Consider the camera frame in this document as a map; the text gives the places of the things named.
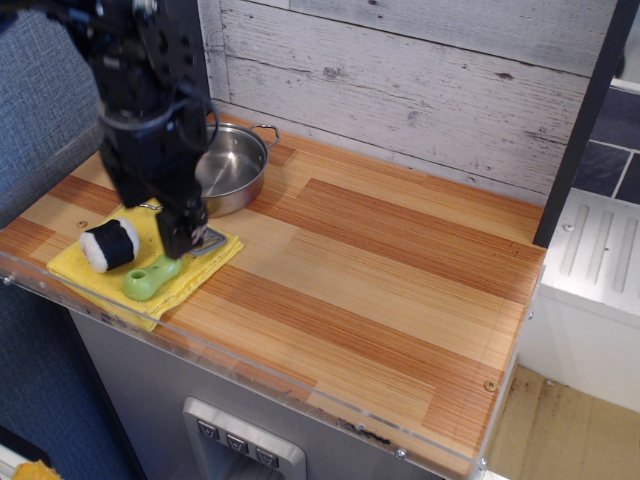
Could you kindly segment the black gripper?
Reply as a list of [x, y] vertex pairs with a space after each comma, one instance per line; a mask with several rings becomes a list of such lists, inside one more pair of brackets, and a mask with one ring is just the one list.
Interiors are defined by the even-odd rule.
[[208, 96], [176, 92], [149, 110], [130, 110], [120, 98], [101, 95], [100, 154], [122, 203], [151, 198], [161, 205], [156, 221], [165, 255], [178, 259], [202, 244], [208, 212], [195, 168], [208, 149]]

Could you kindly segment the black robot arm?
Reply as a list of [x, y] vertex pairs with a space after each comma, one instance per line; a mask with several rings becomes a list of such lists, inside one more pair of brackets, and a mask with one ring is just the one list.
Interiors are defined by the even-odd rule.
[[60, 23], [98, 89], [103, 165], [127, 208], [156, 199], [165, 254], [200, 246], [208, 214], [195, 178], [214, 110], [195, 83], [196, 47], [162, 1], [4, 1], [1, 18], [36, 9]]

